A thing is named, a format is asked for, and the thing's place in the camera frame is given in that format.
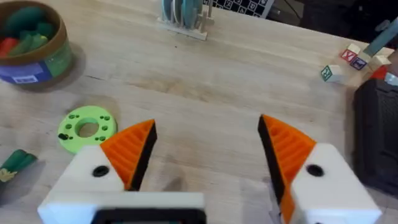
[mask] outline black chessboard pattern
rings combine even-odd
[[[268,0],[213,0],[213,7],[230,10],[249,16],[261,17]]]

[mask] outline green toy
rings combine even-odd
[[[37,158],[22,149],[14,151],[0,167],[0,186],[9,182],[15,175],[35,162]]]
[[[8,37],[18,37],[22,30],[35,30],[37,24],[45,18],[45,12],[39,7],[24,7],[8,17],[2,32]]]
[[[78,133],[87,123],[98,124],[98,130],[90,137],[80,137]],[[101,144],[116,131],[116,121],[105,109],[84,106],[73,110],[63,119],[58,128],[58,138],[66,150],[77,153],[83,146]]]
[[[48,42],[49,40],[45,36],[36,34],[33,36],[32,44],[30,45],[28,52],[36,50]]]
[[[27,34],[24,39],[22,39],[17,46],[15,46],[8,55],[15,56],[26,53],[29,51],[30,46],[33,43],[33,37],[30,34]]]
[[[23,40],[23,39],[25,39],[25,37],[26,37],[27,35],[34,36],[34,35],[36,35],[36,34],[37,34],[37,31],[36,31],[36,30],[34,30],[34,31],[31,31],[31,30],[22,30],[22,31],[19,32],[19,39],[20,39],[20,40]]]
[[[40,22],[37,24],[36,30],[34,32],[45,36],[48,40],[50,40],[55,34],[55,28],[48,22]]]

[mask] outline orange gripper pad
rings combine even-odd
[[[258,131],[275,196],[285,222],[289,223],[295,208],[290,185],[316,142],[294,127],[267,115],[260,116]]]
[[[139,190],[156,139],[155,120],[152,119],[116,133],[101,144],[125,190]]]

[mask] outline wooden tabletop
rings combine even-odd
[[[270,223],[260,114],[352,151],[359,82],[320,78],[352,40],[215,9],[203,42],[157,28],[156,0],[43,2],[65,20],[75,68],[47,91],[0,83],[0,158],[25,149],[40,159],[3,192],[1,223],[41,223],[36,208],[73,158],[58,125],[80,106],[106,108],[119,130],[154,118],[159,139],[141,190],[203,192],[209,223]]]

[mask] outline green plastic gear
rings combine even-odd
[[[98,124],[97,132],[87,138],[80,137],[79,130],[88,123]],[[116,121],[109,112],[99,106],[83,106],[63,119],[58,128],[58,137],[66,150],[77,153],[83,146],[101,144],[116,131]]]

